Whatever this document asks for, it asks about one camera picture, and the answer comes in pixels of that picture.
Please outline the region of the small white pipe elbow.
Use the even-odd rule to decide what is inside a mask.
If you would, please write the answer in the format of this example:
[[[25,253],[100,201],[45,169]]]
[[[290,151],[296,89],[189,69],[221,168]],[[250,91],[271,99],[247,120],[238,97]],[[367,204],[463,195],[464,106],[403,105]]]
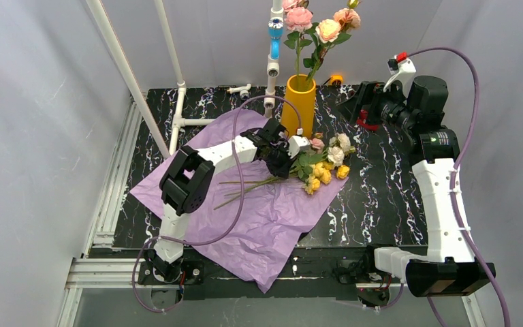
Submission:
[[[229,94],[238,94],[239,99],[242,102],[244,102],[244,101],[248,100],[248,98],[250,98],[251,87],[252,87],[252,84],[248,83],[248,84],[246,84],[244,86],[240,86],[240,87],[237,87],[237,86],[229,87],[226,92]]]

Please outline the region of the red printed ribbon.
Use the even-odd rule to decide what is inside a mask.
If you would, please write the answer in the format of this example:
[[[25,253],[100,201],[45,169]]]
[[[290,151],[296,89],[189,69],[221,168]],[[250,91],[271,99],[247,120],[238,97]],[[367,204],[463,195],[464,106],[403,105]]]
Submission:
[[[368,116],[368,112],[364,109],[360,110],[360,113],[358,115],[358,118],[356,120],[356,123],[363,127],[364,129],[368,131],[377,131],[379,128],[379,125],[370,125],[366,122]]]

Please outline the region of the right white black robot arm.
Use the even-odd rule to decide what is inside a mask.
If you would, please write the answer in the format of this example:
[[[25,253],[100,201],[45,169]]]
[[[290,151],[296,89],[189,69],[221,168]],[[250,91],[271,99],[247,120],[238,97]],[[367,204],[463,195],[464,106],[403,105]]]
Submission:
[[[362,258],[342,268],[343,282],[378,274],[406,283],[416,297],[468,296],[496,274],[481,264],[468,242],[470,229],[451,174],[460,155],[455,132],[442,123],[448,88],[434,76],[418,76],[408,95],[395,82],[366,81],[339,106],[351,122],[374,131],[397,127],[409,141],[409,162],[419,185],[427,223],[428,248],[418,255],[390,245],[369,245]]]

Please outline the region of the pink paper flower bouquet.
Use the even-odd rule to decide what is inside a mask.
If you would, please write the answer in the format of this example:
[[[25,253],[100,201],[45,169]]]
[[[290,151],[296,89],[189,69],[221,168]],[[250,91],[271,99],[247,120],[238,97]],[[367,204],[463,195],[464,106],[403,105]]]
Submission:
[[[336,133],[326,141],[322,133],[316,133],[309,142],[310,149],[297,156],[285,177],[272,176],[261,181],[247,181],[244,192],[294,178],[303,184],[308,195],[313,195],[321,186],[329,185],[333,178],[344,180],[348,177],[350,167],[345,164],[345,160],[357,149],[347,134]]]

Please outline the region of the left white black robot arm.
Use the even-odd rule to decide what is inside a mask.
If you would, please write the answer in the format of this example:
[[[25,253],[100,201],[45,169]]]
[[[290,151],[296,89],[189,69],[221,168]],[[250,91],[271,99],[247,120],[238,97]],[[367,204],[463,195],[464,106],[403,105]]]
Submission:
[[[276,119],[216,146],[182,147],[159,182],[163,218],[155,246],[144,250],[144,259],[168,266],[182,257],[191,214],[204,203],[215,175],[261,160],[271,175],[285,178],[297,157],[309,147],[308,139],[299,131],[285,137],[285,127]]]

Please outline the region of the pink rose flower stem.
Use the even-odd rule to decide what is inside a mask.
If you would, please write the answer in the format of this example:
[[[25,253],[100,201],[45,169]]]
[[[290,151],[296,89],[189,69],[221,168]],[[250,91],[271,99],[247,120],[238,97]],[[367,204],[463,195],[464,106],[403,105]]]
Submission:
[[[315,60],[312,57],[301,59],[301,52],[304,48],[313,45],[313,37],[308,31],[313,28],[313,13],[308,9],[309,1],[284,0],[282,9],[285,15],[285,27],[287,29],[287,39],[284,41],[286,47],[296,53],[296,90],[308,91],[311,88],[309,82],[311,73],[305,78],[300,77],[300,64],[312,70]]]

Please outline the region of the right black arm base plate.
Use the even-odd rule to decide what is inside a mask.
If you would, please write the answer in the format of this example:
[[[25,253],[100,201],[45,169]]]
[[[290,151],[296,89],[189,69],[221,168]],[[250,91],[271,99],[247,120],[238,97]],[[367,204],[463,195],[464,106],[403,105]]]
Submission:
[[[402,280],[390,272],[375,267],[373,259],[364,256],[357,260],[343,259],[332,269],[333,275],[342,284],[378,283],[384,287],[391,283],[402,283]]]

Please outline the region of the purple pink wrapping paper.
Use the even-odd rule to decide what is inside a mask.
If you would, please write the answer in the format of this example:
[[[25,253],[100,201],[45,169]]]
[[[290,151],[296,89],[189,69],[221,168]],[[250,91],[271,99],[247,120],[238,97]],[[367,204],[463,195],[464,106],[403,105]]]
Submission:
[[[232,139],[234,117],[234,110],[222,114],[187,145],[201,149]],[[236,131],[240,133],[262,127],[266,121],[261,114],[244,109],[238,116]],[[172,157],[130,191],[160,219],[163,217],[163,201],[159,181],[171,164]],[[262,161],[241,166],[244,181],[261,181],[270,176]],[[332,173],[331,179],[328,185],[322,185],[313,195],[308,195],[303,188],[304,183],[296,180],[258,187],[246,193],[244,207],[234,229],[220,241],[194,249],[240,279],[255,281],[261,292],[266,293],[283,270],[300,235],[315,227],[349,178],[340,180]],[[174,237],[205,241],[228,229],[236,216],[239,201],[234,200],[217,210],[214,207],[226,201],[226,194],[239,191],[239,185],[219,184],[223,181],[239,181],[238,170],[233,167],[214,176],[203,205],[191,214],[185,237]]]

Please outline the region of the peach rose flower stem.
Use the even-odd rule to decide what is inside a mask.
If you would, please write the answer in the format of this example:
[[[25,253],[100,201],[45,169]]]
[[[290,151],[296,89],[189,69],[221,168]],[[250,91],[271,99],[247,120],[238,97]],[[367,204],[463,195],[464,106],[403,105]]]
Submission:
[[[310,37],[311,45],[315,47],[309,58],[303,59],[308,74],[305,86],[311,85],[317,71],[323,65],[327,53],[351,38],[351,33],[361,27],[361,17],[357,8],[361,1],[348,1],[347,6],[334,13],[332,18],[314,23],[305,34]]]

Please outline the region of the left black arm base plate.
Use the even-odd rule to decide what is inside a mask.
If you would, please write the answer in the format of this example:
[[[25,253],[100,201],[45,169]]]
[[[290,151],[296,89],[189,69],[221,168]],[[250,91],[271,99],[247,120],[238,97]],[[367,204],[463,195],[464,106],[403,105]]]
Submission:
[[[199,285],[204,282],[204,263],[197,260],[142,261],[136,281],[139,285]]]

